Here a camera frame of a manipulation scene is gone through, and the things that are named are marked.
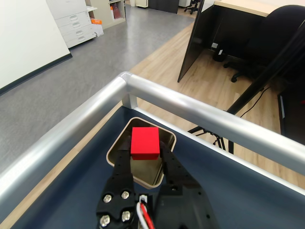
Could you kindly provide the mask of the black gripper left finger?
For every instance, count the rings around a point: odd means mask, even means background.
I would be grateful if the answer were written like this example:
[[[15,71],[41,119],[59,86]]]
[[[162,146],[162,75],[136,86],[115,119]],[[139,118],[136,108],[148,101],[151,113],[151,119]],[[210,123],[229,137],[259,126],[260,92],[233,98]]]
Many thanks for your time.
[[[112,175],[108,178],[97,204],[98,229],[135,229],[138,226],[130,160],[131,138],[128,137],[116,151]]]

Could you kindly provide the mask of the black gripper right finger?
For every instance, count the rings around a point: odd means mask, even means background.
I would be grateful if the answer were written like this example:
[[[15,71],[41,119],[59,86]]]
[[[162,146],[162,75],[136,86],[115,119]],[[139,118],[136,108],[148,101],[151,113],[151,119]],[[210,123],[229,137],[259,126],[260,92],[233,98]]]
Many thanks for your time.
[[[170,148],[160,142],[166,183],[161,185],[153,210],[158,229],[217,229],[209,198]]]

